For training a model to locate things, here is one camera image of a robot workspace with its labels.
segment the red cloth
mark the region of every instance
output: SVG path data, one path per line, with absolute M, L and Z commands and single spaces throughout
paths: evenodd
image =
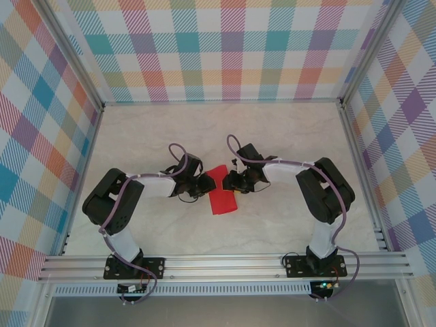
M 212 214 L 222 215 L 238 209 L 234 193 L 232 191 L 223 190 L 223 179 L 228 174 L 227 167 L 221 165 L 206 173 L 213 178 L 217 186 L 216 189 L 208 193 L 209 199 L 211 199 Z

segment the purple cable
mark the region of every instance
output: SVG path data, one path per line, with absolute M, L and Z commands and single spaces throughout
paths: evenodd
M 134 269 L 138 269 L 146 274 L 148 274 L 149 276 L 151 276 L 154 280 L 155 280 L 155 284 L 153 285 L 153 287 L 151 288 L 151 290 L 145 294 L 143 297 L 141 297 L 139 300 L 137 301 L 131 301 L 129 303 L 131 303 L 132 305 L 142 302 L 143 300 L 145 300 L 146 298 L 148 298 L 154 291 L 155 288 L 157 286 L 157 277 L 155 274 L 153 274 L 151 271 L 149 271 L 148 269 L 145 269 L 143 267 L 139 267 L 136 266 L 135 264 L 132 264 L 131 262 L 128 262 L 126 259 L 124 259 L 121 255 L 119 255 L 116 251 L 115 248 L 112 246 L 112 244 L 110 244 L 110 241 L 108 240 L 107 237 L 107 233 L 106 233 L 106 226 L 110 223 L 110 221 L 112 220 L 112 218 L 114 217 L 114 214 L 118 208 L 118 205 L 120 203 L 121 197 L 123 196 L 123 193 L 125 191 L 125 188 L 127 187 L 127 184 L 129 184 L 132 180 L 137 179 L 137 178 L 142 178 L 142 177 L 173 177 L 176 176 L 177 174 L 180 174 L 187 165 L 188 162 L 188 154 L 185 150 L 185 148 L 177 143 L 171 143 L 170 145 L 168 145 L 168 150 L 170 151 L 171 155 L 177 159 L 176 155 L 172 152 L 171 147 L 172 146 L 177 146 L 179 147 L 182 151 L 183 151 L 183 157 L 185 158 L 184 162 L 183 162 L 183 166 L 181 169 L 177 170 L 176 172 L 173 172 L 171 174 L 149 174 L 149 173 L 145 173 L 145 174 L 140 174 L 140 175 L 133 175 L 130 176 L 128 179 L 126 179 L 126 181 L 124 182 L 123 186 L 121 186 L 120 192 L 118 194 L 118 197 L 116 198 L 114 207 L 112 208 L 112 211 L 110 211 L 110 214 L 108 215 L 108 218 L 106 218 L 105 222 L 102 223 L 102 226 L 98 229 L 98 232 L 103 235 L 103 239 L 104 242 L 106 243 L 106 245 L 108 246 L 108 248 L 110 249 L 110 251 L 112 252 L 113 256 L 116 257 L 118 260 L 120 260 L 122 263 L 131 266 Z M 124 303 L 126 303 L 126 300 L 124 299 L 124 294 L 121 294 L 121 298 L 124 301 Z
M 339 247 L 337 245 L 335 245 L 335 240 L 336 237 L 338 236 L 339 232 L 344 228 L 345 223 L 347 222 L 347 209 L 345 207 L 345 203 L 341 197 L 341 194 L 339 193 L 338 189 L 336 188 L 336 186 L 334 185 L 334 183 L 328 178 L 328 176 L 322 171 L 320 170 L 318 167 L 315 167 L 314 165 L 311 165 L 307 162 L 299 162 L 299 161 L 291 161 L 291 160 L 250 160 L 250 159 L 245 159 L 244 157 L 241 157 L 230 145 L 230 138 L 233 138 L 236 143 L 238 144 L 239 148 L 240 148 L 240 142 L 238 140 L 238 138 L 233 135 L 233 134 L 229 134 L 227 135 L 227 146 L 229 147 L 230 151 L 240 160 L 245 161 L 245 162 L 250 162 L 252 164 L 273 164 L 273 163 L 277 163 L 277 164 L 285 164 L 285 165 L 291 165 L 291 166 L 303 166 L 303 167 L 308 167 L 310 169 L 315 170 L 318 174 L 320 174 L 325 180 L 326 182 L 330 185 L 330 187 L 333 190 L 333 193 L 336 195 L 336 197 L 338 198 L 339 204 L 341 205 L 341 211 L 342 211 L 342 222 L 341 225 L 338 227 L 338 229 L 336 230 L 336 232 L 333 234 L 332 237 L 332 244 L 337 247 L 339 250 L 344 251 L 344 252 L 349 252 L 351 254 L 353 254 L 356 257 L 356 272 L 354 273 L 352 279 L 349 281 L 348 285 L 345 286 L 342 291 L 340 291 L 337 294 L 334 294 L 333 296 L 331 296 L 330 298 L 333 297 L 337 297 L 338 295 L 342 294 L 355 280 L 356 277 L 359 273 L 359 269 L 360 269 L 360 258 L 358 256 L 358 254 L 352 250 L 349 249 L 345 249 L 343 247 Z

